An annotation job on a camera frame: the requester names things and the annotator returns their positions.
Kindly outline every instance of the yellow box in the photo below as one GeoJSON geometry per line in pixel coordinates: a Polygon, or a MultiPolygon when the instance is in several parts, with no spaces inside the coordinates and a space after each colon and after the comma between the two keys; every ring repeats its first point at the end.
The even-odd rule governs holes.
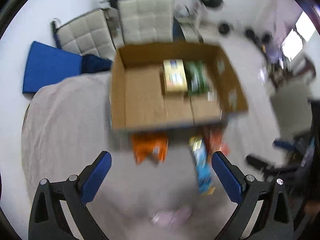
{"type": "Polygon", "coordinates": [[[188,91],[186,74],[181,59],[169,59],[163,61],[164,92],[188,91]]]}

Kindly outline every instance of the blue gripper pad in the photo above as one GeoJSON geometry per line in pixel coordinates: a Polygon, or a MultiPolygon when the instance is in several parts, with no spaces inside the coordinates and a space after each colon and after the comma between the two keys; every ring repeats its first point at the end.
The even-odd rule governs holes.
{"type": "Polygon", "coordinates": [[[110,170],[112,163],[111,154],[105,152],[103,158],[99,161],[96,168],[92,171],[89,178],[83,184],[81,188],[82,197],[81,201],[83,204],[91,202],[98,189],[100,188],[104,178],[106,177],[108,171],[110,170]]]}
{"type": "Polygon", "coordinates": [[[217,174],[224,190],[227,192],[230,200],[237,204],[242,202],[242,188],[232,171],[224,163],[218,153],[214,153],[211,159],[212,168],[217,174]]]}

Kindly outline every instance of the orange package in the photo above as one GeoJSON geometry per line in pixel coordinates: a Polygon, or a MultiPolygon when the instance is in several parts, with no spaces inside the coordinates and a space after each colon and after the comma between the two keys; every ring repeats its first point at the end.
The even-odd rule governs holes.
{"type": "Polygon", "coordinates": [[[204,143],[208,152],[208,162],[211,162],[212,154],[221,151],[225,156],[230,152],[226,143],[223,143],[223,129],[222,128],[203,128],[204,143]]]}
{"type": "Polygon", "coordinates": [[[140,133],[131,137],[135,161],[140,164],[147,157],[164,162],[168,150],[168,138],[165,133],[140,133]]]}

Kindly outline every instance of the green package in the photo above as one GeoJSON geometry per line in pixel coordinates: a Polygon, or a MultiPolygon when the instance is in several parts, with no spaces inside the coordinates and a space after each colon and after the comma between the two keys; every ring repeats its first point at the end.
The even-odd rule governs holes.
{"type": "Polygon", "coordinates": [[[188,96],[210,92],[202,61],[187,61],[183,62],[183,65],[188,84],[188,96]]]}

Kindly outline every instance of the white cushion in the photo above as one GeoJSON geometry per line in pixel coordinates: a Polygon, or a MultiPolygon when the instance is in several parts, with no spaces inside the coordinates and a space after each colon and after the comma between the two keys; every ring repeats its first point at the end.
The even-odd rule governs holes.
{"type": "Polygon", "coordinates": [[[101,9],[82,15],[57,30],[63,50],[80,54],[94,54],[113,60],[113,45],[104,12],[101,9]]]}
{"type": "Polygon", "coordinates": [[[174,0],[120,0],[125,44],[172,42],[174,0]]]}

